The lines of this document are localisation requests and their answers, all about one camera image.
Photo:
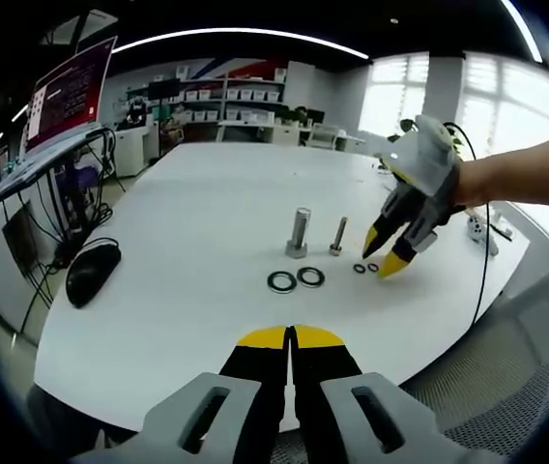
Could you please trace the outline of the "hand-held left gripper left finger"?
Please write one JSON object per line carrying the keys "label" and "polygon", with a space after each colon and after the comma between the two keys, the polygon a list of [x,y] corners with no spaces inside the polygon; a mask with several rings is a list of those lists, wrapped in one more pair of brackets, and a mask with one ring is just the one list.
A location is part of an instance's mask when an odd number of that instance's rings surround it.
{"label": "hand-held left gripper left finger", "polygon": [[283,418],[288,329],[245,335],[219,373],[204,372],[154,406],[142,429],[75,463],[267,463]]}

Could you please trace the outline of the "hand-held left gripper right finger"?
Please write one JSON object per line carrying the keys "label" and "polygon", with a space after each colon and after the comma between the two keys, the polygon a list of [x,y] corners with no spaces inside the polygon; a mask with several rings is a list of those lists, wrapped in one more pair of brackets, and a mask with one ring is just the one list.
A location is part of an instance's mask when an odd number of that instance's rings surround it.
{"label": "hand-held left gripper right finger", "polygon": [[290,330],[295,412],[317,463],[494,463],[439,431],[435,413],[376,373],[364,373],[327,330]]}

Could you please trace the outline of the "person's right hand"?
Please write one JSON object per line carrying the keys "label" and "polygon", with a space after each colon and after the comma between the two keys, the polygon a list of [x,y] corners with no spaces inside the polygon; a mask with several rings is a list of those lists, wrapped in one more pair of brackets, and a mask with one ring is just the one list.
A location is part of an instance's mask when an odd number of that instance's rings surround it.
{"label": "person's right hand", "polygon": [[491,184],[490,158],[464,161],[460,164],[457,187],[453,201],[457,205],[474,207],[488,201],[487,190]]}

